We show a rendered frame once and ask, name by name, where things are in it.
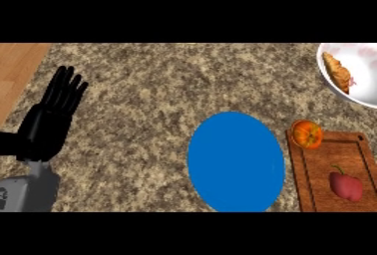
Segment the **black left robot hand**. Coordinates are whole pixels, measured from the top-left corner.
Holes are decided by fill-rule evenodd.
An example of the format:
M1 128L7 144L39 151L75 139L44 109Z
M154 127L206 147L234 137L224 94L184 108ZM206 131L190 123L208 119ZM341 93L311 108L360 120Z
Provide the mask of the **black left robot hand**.
M73 67L60 66L17 132L0 131L0 156L14 155L18 161L42 162L54 157L63 147L72 115L86 87L81 75L73 74Z

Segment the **blue bowl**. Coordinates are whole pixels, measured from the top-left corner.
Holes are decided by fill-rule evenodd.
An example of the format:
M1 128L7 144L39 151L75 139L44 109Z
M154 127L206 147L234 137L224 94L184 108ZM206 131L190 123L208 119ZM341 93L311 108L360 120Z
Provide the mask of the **blue bowl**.
M205 204L215 211L264 211L283 175L279 143L261 121L237 112L208 117L187 144L187 176Z

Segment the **golden brown croissant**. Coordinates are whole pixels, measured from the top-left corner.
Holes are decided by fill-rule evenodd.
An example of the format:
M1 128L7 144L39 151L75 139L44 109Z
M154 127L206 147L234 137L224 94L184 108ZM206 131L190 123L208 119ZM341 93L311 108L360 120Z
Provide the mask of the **golden brown croissant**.
M322 53L322 60L329 79L344 94L348 93L350 73L341 66L339 61L326 52Z

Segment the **white plate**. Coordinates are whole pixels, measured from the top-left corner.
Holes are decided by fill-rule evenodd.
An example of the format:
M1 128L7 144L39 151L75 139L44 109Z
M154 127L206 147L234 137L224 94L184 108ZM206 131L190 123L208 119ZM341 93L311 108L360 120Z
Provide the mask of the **white plate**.
M322 53L326 52L350 73L351 86L344 94L330 81ZM377 43L320 43L316 50L320 76L332 93L344 100L377 109Z

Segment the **orange pumpkin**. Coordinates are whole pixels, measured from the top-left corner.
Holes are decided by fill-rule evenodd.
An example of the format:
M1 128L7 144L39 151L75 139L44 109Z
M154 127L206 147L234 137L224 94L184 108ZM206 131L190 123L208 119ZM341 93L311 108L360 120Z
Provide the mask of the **orange pumpkin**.
M317 149L322 142L320 126L307 120L298 120L291 125L291 138L293 143L304 149Z

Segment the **brown wooden cutting board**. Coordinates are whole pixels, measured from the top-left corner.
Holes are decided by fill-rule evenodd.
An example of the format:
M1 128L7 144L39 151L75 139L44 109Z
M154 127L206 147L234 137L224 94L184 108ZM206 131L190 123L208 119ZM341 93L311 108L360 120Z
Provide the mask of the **brown wooden cutting board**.
M325 131L319 148L301 148L285 132L298 207L301 212L377 212L377 162L361 132ZM329 187L329 173L361 183L357 201L341 198Z

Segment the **red bell pepper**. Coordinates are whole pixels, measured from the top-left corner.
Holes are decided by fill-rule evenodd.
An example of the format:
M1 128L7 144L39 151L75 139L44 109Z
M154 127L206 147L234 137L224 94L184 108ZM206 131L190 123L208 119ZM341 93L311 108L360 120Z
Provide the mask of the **red bell pepper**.
M333 165L333 168L336 171L327 176L330 191L339 198L356 202L361 198L361 181L345 174L338 165Z

